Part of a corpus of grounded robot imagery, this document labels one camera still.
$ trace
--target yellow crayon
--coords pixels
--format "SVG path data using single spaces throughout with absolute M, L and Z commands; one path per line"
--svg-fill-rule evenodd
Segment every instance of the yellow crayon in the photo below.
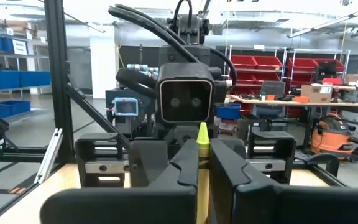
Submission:
M 205 122 L 200 124 L 197 144 L 198 153 L 198 192 L 197 192 L 197 224 L 208 222 L 209 208 L 209 137 Z

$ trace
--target small screen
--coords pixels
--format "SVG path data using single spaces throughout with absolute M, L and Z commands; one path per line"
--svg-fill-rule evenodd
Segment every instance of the small screen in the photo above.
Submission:
M 167 81 L 161 84 L 162 118 L 166 122 L 206 121 L 210 111 L 208 82 Z
M 136 114 L 137 103 L 134 101 L 118 101 L 116 102 L 116 113 L 123 113 L 123 114 Z

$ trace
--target gray floor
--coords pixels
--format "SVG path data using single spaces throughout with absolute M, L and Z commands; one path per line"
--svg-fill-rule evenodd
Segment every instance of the gray floor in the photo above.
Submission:
M 8 99 L 20 99 L 20 96 L 11 96 L 0 94 L 0 101 Z M 25 116 L 10 118 L 10 130 L 7 132 L 9 139 L 18 146 L 46 146 L 55 129 L 53 103 L 51 95 L 25 96 L 25 100 L 30 100 L 33 111 Z M 88 101 L 95 106 L 102 114 L 104 111 L 104 100 Z M 93 120 L 73 101 L 71 102 L 71 111 L 73 117 L 73 129 L 77 130 Z M 103 132 L 96 123 L 93 123 L 74 134 L 78 139 L 84 133 Z M 291 125 L 288 132 L 298 140 L 303 142 L 304 129 L 297 125 Z M 7 162 L 0 162 L 0 168 L 9 165 Z M 38 171 L 39 164 L 15 164 L 14 166 L 0 172 L 0 190 L 9 192 L 15 186 L 28 179 Z M 351 187 L 358 187 L 358 163 L 345 162 L 341 164 L 339 170 L 339 179 Z M 0 194 L 0 207 L 12 200 L 15 194 Z

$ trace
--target cardboard box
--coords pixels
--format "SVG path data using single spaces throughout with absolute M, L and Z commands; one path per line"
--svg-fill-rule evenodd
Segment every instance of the cardboard box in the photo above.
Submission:
M 304 85 L 301 88 L 301 96 L 307 96 L 309 103 L 329 103 L 333 88 L 331 86 Z
M 347 74 L 347 75 L 345 75 L 343 84 L 355 86 L 355 85 L 357 85 L 357 81 L 358 81 L 358 75 Z

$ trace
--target shop vacuum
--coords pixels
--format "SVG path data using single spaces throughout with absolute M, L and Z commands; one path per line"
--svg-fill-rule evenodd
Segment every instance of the shop vacuum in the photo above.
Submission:
M 331 153 L 340 160 L 358 161 L 358 139 L 353 136 L 356 127 L 348 125 L 337 114 L 328 114 L 318 120 L 311 136 L 311 150 L 315 154 Z

